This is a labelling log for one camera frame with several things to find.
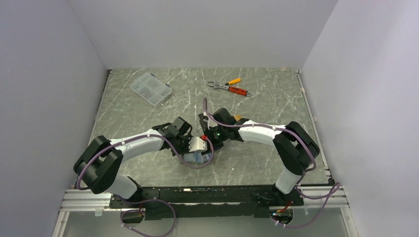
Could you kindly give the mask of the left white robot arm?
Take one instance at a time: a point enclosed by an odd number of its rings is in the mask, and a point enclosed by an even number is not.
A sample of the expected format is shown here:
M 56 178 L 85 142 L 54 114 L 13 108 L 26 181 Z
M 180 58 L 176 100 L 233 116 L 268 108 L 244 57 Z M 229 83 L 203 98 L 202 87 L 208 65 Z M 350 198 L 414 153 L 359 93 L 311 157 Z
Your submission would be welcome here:
M 109 192 L 122 197 L 129 207 L 142 201 L 142 188 L 129 177 L 118 174 L 123 162 L 145 153 L 171 149 L 175 156 L 189 152 L 192 126 L 181 117 L 172 123 L 153 126 L 138 135 L 120 139 L 97 136 L 87 146 L 74 165 L 78 175 L 76 187 L 81 184 L 94 194 Z

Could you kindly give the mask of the black card wallet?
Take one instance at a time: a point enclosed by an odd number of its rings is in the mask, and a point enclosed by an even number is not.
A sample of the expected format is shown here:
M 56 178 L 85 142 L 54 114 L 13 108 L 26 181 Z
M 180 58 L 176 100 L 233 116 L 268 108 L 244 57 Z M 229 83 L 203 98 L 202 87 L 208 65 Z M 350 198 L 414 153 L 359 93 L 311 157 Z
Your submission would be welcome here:
M 206 115 L 206 113 L 201 113 L 201 114 L 198 114 L 198 117 L 199 117 L 199 123 L 200 123 L 200 126 L 201 126 L 203 132 L 207 131 L 208 128 L 209 128 L 208 127 L 208 121 L 209 121 L 208 116 Z

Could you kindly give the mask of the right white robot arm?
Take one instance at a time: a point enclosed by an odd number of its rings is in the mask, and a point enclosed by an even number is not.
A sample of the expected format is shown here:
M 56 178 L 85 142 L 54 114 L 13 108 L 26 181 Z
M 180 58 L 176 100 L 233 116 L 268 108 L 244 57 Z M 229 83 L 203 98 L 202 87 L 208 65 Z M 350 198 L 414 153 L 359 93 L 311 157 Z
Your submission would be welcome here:
M 320 154 L 320 148 L 296 121 L 268 125 L 247 118 L 236 119 L 225 108 L 211 116 L 199 114 L 199 118 L 204 135 L 210 138 L 215 149 L 223 147 L 226 140 L 256 142 L 276 149 L 284 165 L 272 192 L 278 205 L 286 204 L 304 174 L 316 167 L 315 158 Z

